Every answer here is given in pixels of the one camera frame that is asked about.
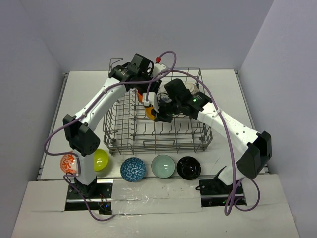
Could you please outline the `orange bowl white inside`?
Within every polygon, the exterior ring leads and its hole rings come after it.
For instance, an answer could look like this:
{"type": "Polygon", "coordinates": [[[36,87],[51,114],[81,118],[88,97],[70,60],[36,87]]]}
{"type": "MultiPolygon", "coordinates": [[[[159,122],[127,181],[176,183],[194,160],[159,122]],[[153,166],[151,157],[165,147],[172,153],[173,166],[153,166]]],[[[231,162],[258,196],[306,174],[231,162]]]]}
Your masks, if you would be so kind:
{"type": "Polygon", "coordinates": [[[136,91],[136,94],[137,94],[137,99],[139,101],[139,103],[143,103],[143,95],[139,93],[139,91],[136,91]]]}

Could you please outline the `grey wire dish rack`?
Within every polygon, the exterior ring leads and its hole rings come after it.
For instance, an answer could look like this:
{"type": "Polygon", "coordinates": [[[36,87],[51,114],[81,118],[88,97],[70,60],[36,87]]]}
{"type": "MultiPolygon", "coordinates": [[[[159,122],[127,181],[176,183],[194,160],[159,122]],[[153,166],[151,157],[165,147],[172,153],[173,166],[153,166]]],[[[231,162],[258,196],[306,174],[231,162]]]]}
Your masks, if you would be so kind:
{"type": "Polygon", "coordinates": [[[171,123],[145,116],[135,89],[117,100],[104,116],[104,144],[110,153],[204,151],[213,140],[209,126],[184,114],[171,123]]]}

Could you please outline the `blue floral bowl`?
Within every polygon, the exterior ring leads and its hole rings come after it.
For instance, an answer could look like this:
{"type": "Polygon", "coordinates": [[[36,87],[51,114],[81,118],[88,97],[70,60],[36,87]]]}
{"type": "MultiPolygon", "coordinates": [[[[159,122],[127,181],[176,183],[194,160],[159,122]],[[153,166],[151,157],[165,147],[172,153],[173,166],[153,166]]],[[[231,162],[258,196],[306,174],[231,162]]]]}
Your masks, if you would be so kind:
{"type": "Polygon", "coordinates": [[[164,85],[162,85],[158,91],[158,100],[163,101],[164,103],[172,102],[172,99],[169,97],[164,85]]]}

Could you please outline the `orange white patterned bowl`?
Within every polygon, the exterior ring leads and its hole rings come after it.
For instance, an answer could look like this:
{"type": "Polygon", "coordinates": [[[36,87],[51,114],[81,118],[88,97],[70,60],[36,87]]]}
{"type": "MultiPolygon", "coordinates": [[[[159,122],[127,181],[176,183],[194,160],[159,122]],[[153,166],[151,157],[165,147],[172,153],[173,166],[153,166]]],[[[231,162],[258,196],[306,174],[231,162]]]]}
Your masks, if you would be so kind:
{"type": "Polygon", "coordinates": [[[77,174],[76,158],[72,155],[73,151],[70,151],[70,154],[65,154],[60,160],[60,169],[66,174],[77,174]]]}

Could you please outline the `grey patterned bowl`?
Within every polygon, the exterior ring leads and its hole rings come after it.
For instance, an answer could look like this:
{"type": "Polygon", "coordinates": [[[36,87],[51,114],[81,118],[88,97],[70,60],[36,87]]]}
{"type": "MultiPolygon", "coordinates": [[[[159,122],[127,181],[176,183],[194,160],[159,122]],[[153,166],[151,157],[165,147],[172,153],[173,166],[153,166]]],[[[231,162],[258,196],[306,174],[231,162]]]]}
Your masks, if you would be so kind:
{"type": "Polygon", "coordinates": [[[198,92],[198,88],[194,83],[185,83],[185,87],[190,91],[192,95],[198,92]]]}

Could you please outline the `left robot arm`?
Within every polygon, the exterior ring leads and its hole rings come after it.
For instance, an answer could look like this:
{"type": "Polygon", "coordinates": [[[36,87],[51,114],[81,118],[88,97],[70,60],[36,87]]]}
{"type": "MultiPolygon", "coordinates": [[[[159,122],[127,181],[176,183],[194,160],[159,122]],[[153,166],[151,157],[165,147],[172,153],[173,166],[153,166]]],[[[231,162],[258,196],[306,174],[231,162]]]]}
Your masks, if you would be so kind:
{"type": "Polygon", "coordinates": [[[83,109],[74,116],[66,115],[63,118],[66,140],[77,157],[78,175],[74,185],[85,198],[94,196],[97,191],[94,152],[101,142],[94,133],[97,125],[113,104],[130,89],[145,93],[150,88],[157,92],[161,81],[151,85],[148,82],[166,69],[159,61],[152,62],[135,54],[130,62],[112,68],[102,88],[83,109]]]}

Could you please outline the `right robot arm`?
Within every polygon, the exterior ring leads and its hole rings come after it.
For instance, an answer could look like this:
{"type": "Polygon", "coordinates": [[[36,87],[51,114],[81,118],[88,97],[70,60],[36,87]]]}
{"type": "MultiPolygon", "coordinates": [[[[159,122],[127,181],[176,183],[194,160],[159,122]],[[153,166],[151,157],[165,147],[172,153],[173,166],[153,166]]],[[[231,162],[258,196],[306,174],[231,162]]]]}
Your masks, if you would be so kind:
{"type": "Polygon", "coordinates": [[[226,194],[234,181],[257,177],[272,157],[272,137],[267,131],[258,132],[240,123],[218,108],[214,100],[203,92],[192,94],[179,78],[167,83],[164,88],[170,101],[159,107],[161,121],[171,122],[177,114],[189,116],[227,138],[230,151],[236,148],[241,154],[216,175],[217,192],[226,194]]]}

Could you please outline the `yellow-orange bowl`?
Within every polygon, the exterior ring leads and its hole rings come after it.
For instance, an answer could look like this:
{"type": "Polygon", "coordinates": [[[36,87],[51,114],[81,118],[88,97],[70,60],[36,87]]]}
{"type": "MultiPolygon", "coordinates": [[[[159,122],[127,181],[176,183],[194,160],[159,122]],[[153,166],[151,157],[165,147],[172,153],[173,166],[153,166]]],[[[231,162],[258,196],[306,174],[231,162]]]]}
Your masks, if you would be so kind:
{"type": "Polygon", "coordinates": [[[145,116],[151,121],[155,121],[157,112],[153,108],[153,106],[144,107],[145,116]]]}

